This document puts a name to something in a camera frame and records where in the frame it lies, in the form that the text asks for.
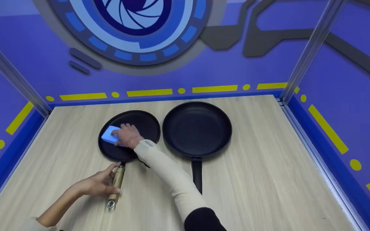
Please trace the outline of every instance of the pan handle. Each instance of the pan handle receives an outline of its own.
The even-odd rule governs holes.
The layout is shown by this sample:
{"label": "pan handle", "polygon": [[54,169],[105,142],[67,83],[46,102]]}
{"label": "pan handle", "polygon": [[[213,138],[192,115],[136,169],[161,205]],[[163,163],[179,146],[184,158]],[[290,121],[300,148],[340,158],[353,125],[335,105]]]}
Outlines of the pan handle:
{"label": "pan handle", "polygon": [[192,158],[192,176],[197,190],[202,194],[202,159]]}

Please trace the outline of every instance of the black sleeve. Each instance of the black sleeve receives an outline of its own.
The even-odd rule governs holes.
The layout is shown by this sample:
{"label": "black sleeve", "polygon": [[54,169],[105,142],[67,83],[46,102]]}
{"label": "black sleeve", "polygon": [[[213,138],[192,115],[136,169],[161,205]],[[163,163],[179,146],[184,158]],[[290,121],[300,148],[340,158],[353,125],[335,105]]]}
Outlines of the black sleeve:
{"label": "black sleeve", "polygon": [[192,211],[184,222],[185,231],[226,231],[215,212],[210,208]]}

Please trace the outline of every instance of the sponge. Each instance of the sponge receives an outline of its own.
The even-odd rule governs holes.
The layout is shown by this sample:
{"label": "sponge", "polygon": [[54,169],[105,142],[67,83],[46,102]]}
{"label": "sponge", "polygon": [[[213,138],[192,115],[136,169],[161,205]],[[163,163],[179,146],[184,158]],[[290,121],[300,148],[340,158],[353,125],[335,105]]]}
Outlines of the sponge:
{"label": "sponge", "polygon": [[119,137],[117,135],[111,135],[111,132],[119,129],[119,127],[109,126],[101,136],[101,139],[107,143],[115,144],[119,140]]}

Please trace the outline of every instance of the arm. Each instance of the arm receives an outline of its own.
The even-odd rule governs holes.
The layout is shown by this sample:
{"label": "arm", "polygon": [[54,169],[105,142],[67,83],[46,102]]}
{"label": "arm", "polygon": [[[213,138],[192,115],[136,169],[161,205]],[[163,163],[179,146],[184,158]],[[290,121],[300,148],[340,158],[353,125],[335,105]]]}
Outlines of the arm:
{"label": "arm", "polygon": [[182,222],[195,209],[207,207],[191,177],[150,140],[141,140],[134,149],[138,157],[148,164],[169,186]]}
{"label": "arm", "polygon": [[161,152],[155,143],[145,140],[134,125],[121,124],[121,129],[114,130],[111,134],[119,137],[115,145],[122,144],[132,148],[139,159],[169,185],[185,231],[226,231],[215,212],[208,208],[191,177]]}
{"label": "arm", "polygon": [[71,186],[53,205],[37,218],[37,222],[44,227],[56,226],[71,205],[81,196],[82,193],[80,190],[75,186]]}
{"label": "arm", "polygon": [[113,169],[120,163],[111,164],[104,171],[78,181],[68,188],[39,218],[29,219],[20,231],[54,231],[60,219],[73,203],[83,195],[101,195],[119,193],[119,189],[108,186],[106,180],[115,176]]}
{"label": "arm", "polygon": [[78,189],[71,186],[39,218],[30,218],[25,222],[20,231],[55,231],[57,223],[81,196]]}

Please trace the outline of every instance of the metal frame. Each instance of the metal frame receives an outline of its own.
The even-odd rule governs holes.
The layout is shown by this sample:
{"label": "metal frame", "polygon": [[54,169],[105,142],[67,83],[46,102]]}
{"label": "metal frame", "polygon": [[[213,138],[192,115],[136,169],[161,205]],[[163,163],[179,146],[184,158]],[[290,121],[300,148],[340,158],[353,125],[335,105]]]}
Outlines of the metal frame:
{"label": "metal frame", "polygon": [[279,102],[279,105],[282,111],[286,115],[286,118],[288,118],[289,122],[291,123],[292,127],[297,133],[299,139],[302,141],[305,149],[307,150],[310,157],[314,161],[314,164],[316,165],[317,169],[320,171],[328,188],[332,192],[336,201],[339,203],[339,206],[341,206],[343,212],[345,213],[346,217],[348,218],[354,230],[355,231],[369,231],[369,228],[366,226],[361,216],[359,216],[357,210],[352,205],[352,203],[346,196],[345,192],[342,190],[341,186],[339,185],[339,183],[335,180],[335,177],[333,176],[333,174],[329,171],[321,155],[316,150],[316,148],[313,146],[311,140],[309,139],[304,129],[299,124],[298,120],[292,114],[291,110],[287,106],[283,105],[281,101],[278,100],[278,102]]}
{"label": "metal frame", "polygon": [[31,102],[35,109],[47,118],[52,112],[51,108],[38,95],[32,86],[25,80],[25,78],[18,72],[18,70],[9,62],[9,60],[0,51],[0,72],[1,74],[19,91],[21,94]]}
{"label": "metal frame", "polygon": [[312,64],[312,61],[316,57],[319,49],[323,45],[331,28],[336,22],[336,19],[342,12],[347,2],[348,0],[329,0],[291,74],[291,77],[288,80],[288,84],[283,89],[282,94],[279,97],[283,105],[286,105],[292,98],[295,89],[297,88],[308,68]]}

